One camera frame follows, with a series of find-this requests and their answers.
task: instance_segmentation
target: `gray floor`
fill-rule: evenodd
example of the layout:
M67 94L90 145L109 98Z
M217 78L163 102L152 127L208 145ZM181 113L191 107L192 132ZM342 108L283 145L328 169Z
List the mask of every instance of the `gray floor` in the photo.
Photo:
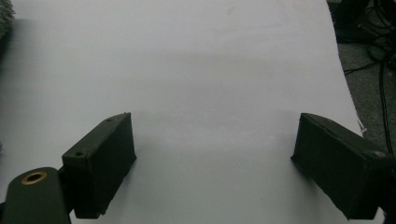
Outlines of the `gray floor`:
M344 69L356 68L371 60L366 46L359 44L339 44L339 56ZM386 149L382 122L382 109L379 95L379 65L346 76L352 99L361 122L367 129L365 138ZM388 71L385 75L385 94L388 103L389 129L394 147L396 147L396 76Z

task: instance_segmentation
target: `white surface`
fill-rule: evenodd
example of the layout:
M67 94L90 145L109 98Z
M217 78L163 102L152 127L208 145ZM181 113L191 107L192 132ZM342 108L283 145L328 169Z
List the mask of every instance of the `white surface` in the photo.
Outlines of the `white surface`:
M347 223L290 162L301 112L360 132L324 0L13 3L1 200L130 111L134 168L105 216L73 223Z

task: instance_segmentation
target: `black cable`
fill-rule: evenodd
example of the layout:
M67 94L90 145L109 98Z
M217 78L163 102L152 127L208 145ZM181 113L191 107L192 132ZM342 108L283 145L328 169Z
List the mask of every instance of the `black cable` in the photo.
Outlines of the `black cable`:
M391 20L389 20L388 15L380 8L380 6L379 6L379 4L378 4L378 0L374 0L373 3L374 3L374 7L375 7L375 13L376 13L376 15L378 16L379 20L380 20L380 21L382 22L382 24L384 24L384 26L387 27L390 31L393 31L393 29L392 29L389 25L387 25L387 24L384 22L384 20L381 18L381 15L382 15L391 25L393 25L393 26L395 26L395 27L396 27L396 25L395 25Z
M385 61L381 62L379 68L379 94L381 96L381 106L382 106L382 120L384 123L385 138L387 141L388 152L393 155L392 143L390 140L390 131L388 124L388 110L387 110L387 100L385 99L385 89L384 89L384 75L385 75Z
M383 30L388 30L388 27L386 26L380 26L375 24L372 20L370 20L370 15L375 12L375 7L367 7L365 11L365 16L367 18L367 21L370 23L371 26L377 28L377 29L383 29Z
M382 37L388 38L388 34L379 35L376 38L374 38L372 43L367 45L367 49L366 49L367 50L367 54L369 55L370 59L373 60L373 62L376 62L376 63L380 63L383 60L383 58L381 58L381 59L376 58L374 56L374 54L371 52L371 48L372 47L376 47L378 49L381 49L382 51L384 51L385 55L389 54L388 49L392 49L392 46L382 46L382 45L379 45L379 44L375 43L375 41L377 41L379 38L382 38Z
M357 71L372 67L372 66L374 66L376 64L378 64L378 63L374 62L374 63L368 63L368 64L366 64L366 65L364 65L362 67L346 69L346 70L344 70L344 74L347 76L347 75L352 74L354 72L357 72Z
M390 21L396 28L396 1L394 0L380 0L382 10L387 15L388 21Z

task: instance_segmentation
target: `screw hole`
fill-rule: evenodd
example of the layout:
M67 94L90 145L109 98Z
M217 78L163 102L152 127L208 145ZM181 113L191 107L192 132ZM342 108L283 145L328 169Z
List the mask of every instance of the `screw hole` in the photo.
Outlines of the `screw hole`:
M33 174L27 177L27 181L32 182L39 179L42 175L41 174Z
M32 174L27 175L23 180L22 180L22 184L23 185L33 185L37 182L40 182L41 180L43 180L44 178L47 177L47 173L45 172L35 172Z

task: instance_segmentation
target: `wire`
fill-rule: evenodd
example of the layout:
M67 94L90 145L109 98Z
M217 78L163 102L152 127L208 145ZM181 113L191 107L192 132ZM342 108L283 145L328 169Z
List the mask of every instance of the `wire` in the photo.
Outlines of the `wire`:
M380 12L388 20L393 27L396 27L396 17L394 10L396 9L396 2L394 0L380 0L382 7Z
M374 54L371 52L372 47L376 47L378 49L381 49L384 52L385 55L389 54L389 49L392 49L391 45L382 46L382 45L379 45L379 44L375 43L379 38L382 38L382 37L385 37L386 40L388 40L389 34L377 36L376 38L373 39L372 43L367 45L367 49L366 49L367 50L367 54L369 55L370 59L373 60L373 62L376 62L376 63L380 63L381 61L384 60L384 58L381 58L381 59L376 58L374 56Z
M369 68L369 67L373 67L374 65L378 64L378 62L374 62L374 63L368 63L362 67L358 67L358 68L351 68L351 69L346 69L344 70L344 74L347 76L349 74L352 74L354 72Z
M370 15L371 15L373 12L375 12L375 7L367 7L367 8L366 8L365 16L366 16L366 18L367 18L367 21L370 23L370 25L373 26L373 27L375 27L375 28L377 28L377 29L383 29L383 30L386 29L386 30L388 30L388 27L377 25L377 24L375 24L372 20L369 19L369 18L370 18Z
M388 15L381 9L381 7L380 7L379 4L378 4L378 0L374 0L373 3L374 3L374 7L375 7L375 13L376 13L376 15L378 16L379 20L380 20L380 21L382 22L382 24L384 24L384 26L387 27L390 31L393 31L393 29L392 29L389 25L387 25L387 24L384 22L384 20L381 18L381 15L382 15L382 17L384 17L391 25L393 25L393 26L396 26L396 25L389 19Z
M379 94L381 96L382 121L384 123L385 139L387 141L388 152L393 155L393 148L390 140L390 131L388 124L387 100L385 98L385 90L384 90L385 61L387 58L388 57L384 58L379 68Z

